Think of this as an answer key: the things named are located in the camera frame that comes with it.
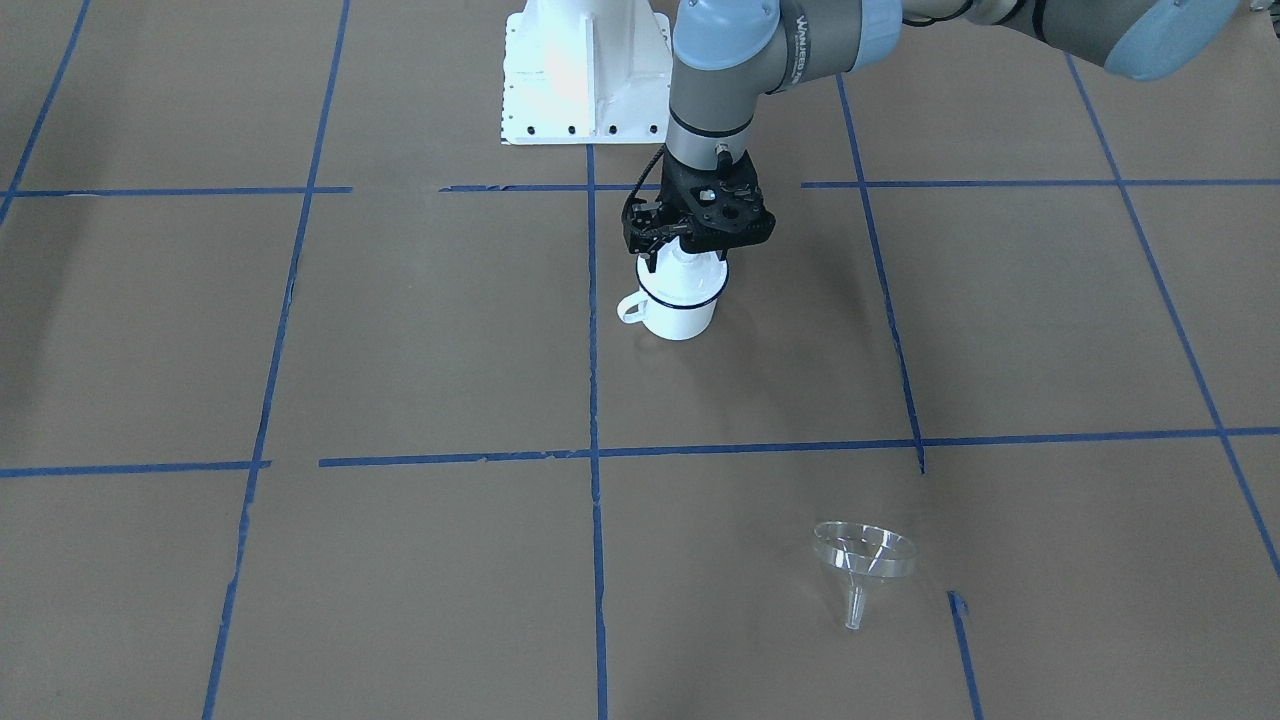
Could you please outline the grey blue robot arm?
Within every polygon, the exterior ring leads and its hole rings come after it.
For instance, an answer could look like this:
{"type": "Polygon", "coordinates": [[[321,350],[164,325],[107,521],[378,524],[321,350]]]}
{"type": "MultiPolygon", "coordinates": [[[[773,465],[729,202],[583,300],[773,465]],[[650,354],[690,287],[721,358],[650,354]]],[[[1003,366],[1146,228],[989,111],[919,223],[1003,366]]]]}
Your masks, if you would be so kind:
{"type": "Polygon", "coordinates": [[[906,27],[956,19],[1014,29],[1106,72],[1156,81],[1222,31],[1234,1],[685,1],[675,22],[660,190],[630,195],[628,251],[649,270],[660,250],[724,259],[765,242],[748,141],[759,97],[886,59],[906,27]]]}

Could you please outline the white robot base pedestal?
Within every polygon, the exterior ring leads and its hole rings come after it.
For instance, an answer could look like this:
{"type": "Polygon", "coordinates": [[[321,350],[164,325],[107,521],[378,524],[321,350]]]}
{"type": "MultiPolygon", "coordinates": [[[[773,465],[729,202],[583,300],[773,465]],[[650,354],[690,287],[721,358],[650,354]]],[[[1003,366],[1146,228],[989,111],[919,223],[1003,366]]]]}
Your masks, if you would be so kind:
{"type": "Polygon", "coordinates": [[[671,19],[648,1],[526,1],[504,26],[500,141],[666,141],[671,19]]]}

